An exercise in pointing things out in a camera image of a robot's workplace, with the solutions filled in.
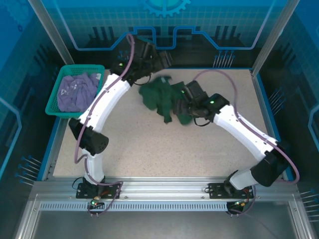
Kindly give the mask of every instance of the work surface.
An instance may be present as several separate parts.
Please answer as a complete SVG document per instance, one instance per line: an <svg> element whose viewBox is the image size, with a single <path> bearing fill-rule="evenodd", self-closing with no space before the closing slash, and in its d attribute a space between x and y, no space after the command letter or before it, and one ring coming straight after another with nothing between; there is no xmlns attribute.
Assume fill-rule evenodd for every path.
<svg viewBox="0 0 319 239"><path fill-rule="evenodd" d="M180 81L187 84L200 71L202 70L163 70L152 75L152 79L158 75L169 75L172 77L171 84ZM239 113L266 132L249 70L223 71L236 83ZM219 93L233 102L234 90L227 78L220 73L205 73L197 81L209 96ZM173 121L165 124L162 116L143 105L138 90L139 86L132 86L119 100L104 125L102 133L110 140L103 152L106 176L228 176L237 169L257 163L240 142L213 123L205 127L198 127L194 123L183 126L172 114ZM53 176L84 175L84 160L74 164L75 144L76 140L67 127Z"/></svg>

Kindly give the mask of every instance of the green cloth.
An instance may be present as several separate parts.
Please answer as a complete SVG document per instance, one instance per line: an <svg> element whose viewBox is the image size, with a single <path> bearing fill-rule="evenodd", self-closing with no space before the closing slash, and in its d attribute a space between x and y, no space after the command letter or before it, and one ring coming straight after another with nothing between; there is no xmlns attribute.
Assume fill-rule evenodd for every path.
<svg viewBox="0 0 319 239"><path fill-rule="evenodd" d="M183 99L181 88L184 82L174 85L169 84L169 76L160 76L153 81L142 85L139 93L143 97L143 104L150 110L157 109L157 113L164 117L164 122L171 122L170 112L175 107L178 99ZM191 116L179 115L179 122L183 125L192 121Z"/></svg>

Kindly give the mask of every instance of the plastic basket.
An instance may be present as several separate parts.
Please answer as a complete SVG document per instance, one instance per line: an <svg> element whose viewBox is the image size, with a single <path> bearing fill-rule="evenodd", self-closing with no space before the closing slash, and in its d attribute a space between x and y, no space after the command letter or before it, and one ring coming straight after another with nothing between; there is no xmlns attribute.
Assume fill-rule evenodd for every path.
<svg viewBox="0 0 319 239"><path fill-rule="evenodd" d="M52 93L50 95L48 104L46 105L45 112L51 116L59 116L63 119L69 118L79 118L83 112L61 112L58 107L57 94L63 77L65 76L77 76L81 75L84 72L87 72L88 75L92 73L100 73L101 79L98 87L97 93L100 92L103 84L105 68L102 65L66 65L63 66L59 72L59 75L55 81Z"/></svg>

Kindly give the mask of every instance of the purple garment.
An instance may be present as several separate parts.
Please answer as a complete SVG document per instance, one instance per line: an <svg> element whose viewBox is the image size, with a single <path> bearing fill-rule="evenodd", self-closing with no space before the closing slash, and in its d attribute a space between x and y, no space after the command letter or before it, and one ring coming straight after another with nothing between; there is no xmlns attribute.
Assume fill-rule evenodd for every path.
<svg viewBox="0 0 319 239"><path fill-rule="evenodd" d="M101 74L63 77L58 91L58 106L62 112L84 112L93 102Z"/></svg>

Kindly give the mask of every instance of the glass panel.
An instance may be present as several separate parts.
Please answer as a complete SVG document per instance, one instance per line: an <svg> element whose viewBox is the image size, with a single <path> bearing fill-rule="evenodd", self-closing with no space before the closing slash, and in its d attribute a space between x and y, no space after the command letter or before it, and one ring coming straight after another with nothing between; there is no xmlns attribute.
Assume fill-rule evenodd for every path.
<svg viewBox="0 0 319 239"><path fill-rule="evenodd" d="M318 1L300 1L260 71L280 137L300 171L301 192L319 189L318 9Z"/></svg>
<svg viewBox="0 0 319 239"><path fill-rule="evenodd" d="M43 3L76 63L93 56L95 63L110 67L128 54L122 39L131 32L170 50L174 66L251 67L286 0Z"/></svg>
<svg viewBox="0 0 319 239"><path fill-rule="evenodd" d="M0 237L13 238L37 176L19 165L28 155L42 161L55 121L44 108L62 60L27 1L0 0L0 22Z"/></svg>

